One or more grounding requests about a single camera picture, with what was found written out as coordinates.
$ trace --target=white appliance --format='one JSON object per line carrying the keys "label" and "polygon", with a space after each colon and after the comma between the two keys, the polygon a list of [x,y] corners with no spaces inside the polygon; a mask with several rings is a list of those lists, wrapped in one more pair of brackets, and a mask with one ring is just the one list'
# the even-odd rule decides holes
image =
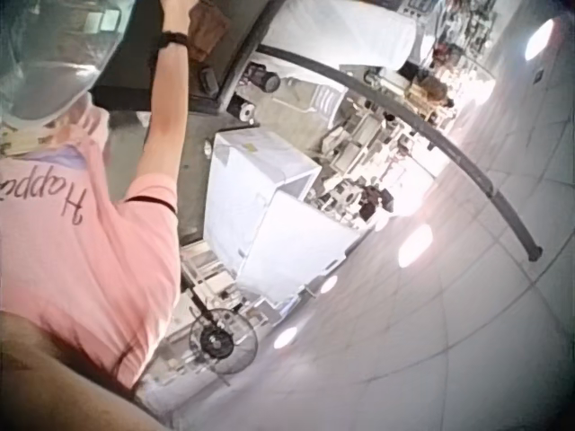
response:
{"label": "white appliance", "polygon": [[280,303],[337,268],[358,238],[358,231],[278,191],[236,283]]}
{"label": "white appliance", "polygon": [[[279,11],[264,45],[340,68],[342,65],[382,66],[398,70],[415,43],[414,17],[384,7],[350,0],[291,0]],[[327,78],[274,57],[254,53],[281,77],[341,87]]]}
{"label": "white appliance", "polygon": [[302,200],[321,167],[263,128],[216,136],[204,239],[236,285],[280,303],[359,238]]}
{"label": "white appliance", "polygon": [[209,173],[204,240],[238,274],[276,192],[303,200],[321,169],[264,128],[218,133]]}

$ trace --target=black pipe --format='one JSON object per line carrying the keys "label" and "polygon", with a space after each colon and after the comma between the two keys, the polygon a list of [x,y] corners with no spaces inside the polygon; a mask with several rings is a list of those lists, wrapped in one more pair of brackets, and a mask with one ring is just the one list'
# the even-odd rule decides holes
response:
{"label": "black pipe", "polygon": [[541,259],[543,249],[536,244],[533,236],[519,218],[518,213],[505,197],[495,189],[489,177],[485,175],[483,171],[479,169],[459,148],[449,141],[449,139],[443,136],[441,132],[433,128],[415,112],[412,112],[401,103],[385,96],[381,92],[377,92],[369,88],[357,79],[309,58],[299,56],[292,52],[287,52],[283,49],[268,47],[266,45],[260,45],[258,52],[285,60],[289,63],[311,70],[312,72],[316,72],[319,75],[325,76],[326,78],[367,97],[369,100],[383,107],[386,111],[405,121],[414,130],[421,133],[422,136],[426,137],[434,146],[445,153],[446,156],[459,166],[459,168],[465,172],[469,178],[471,178],[477,187],[481,189],[487,199],[500,212],[513,233],[517,236],[527,252],[529,261],[537,262]]}

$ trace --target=watch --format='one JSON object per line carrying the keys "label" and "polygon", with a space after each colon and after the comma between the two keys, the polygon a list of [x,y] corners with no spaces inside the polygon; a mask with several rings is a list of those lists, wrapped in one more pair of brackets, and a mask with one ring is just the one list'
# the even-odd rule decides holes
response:
{"label": "watch", "polygon": [[160,40],[158,41],[158,50],[167,47],[171,43],[175,43],[177,45],[183,45],[184,47],[188,47],[188,35],[183,33],[172,33],[171,31],[165,31],[160,36]]}

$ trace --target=black hose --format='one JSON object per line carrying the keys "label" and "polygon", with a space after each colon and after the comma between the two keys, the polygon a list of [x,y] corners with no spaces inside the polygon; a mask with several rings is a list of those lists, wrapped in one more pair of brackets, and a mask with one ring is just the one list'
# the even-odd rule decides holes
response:
{"label": "black hose", "polygon": [[309,58],[299,56],[298,54],[287,52],[279,48],[268,47],[266,45],[260,45],[258,52],[285,60],[289,63],[311,70],[312,72],[316,72],[319,75],[325,76],[326,78],[344,85],[354,92],[377,103],[387,112],[405,121],[405,123],[409,124],[415,131],[421,133],[422,136],[426,137],[434,146],[439,148],[439,150],[449,157],[449,159],[465,172],[477,187],[479,187],[487,199],[497,208],[513,233],[517,236],[527,252],[529,261],[537,262],[541,259],[543,249],[536,244],[533,236],[519,218],[517,211],[515,211],[505,197],[495,189],[489,177],[485,175],[485,173],[483,173],[483,171],[479,169],[477,165],[475,165],[475,163],[473,163],[459,148],[449,141],[449,139],[443,136],[443,134],[433,128],[419,115],[410,111],[398,101],[387,97],[381,92],[376,92],[357,79],[348,76],[339,70],[333,69],[332,67],[328,67]]}

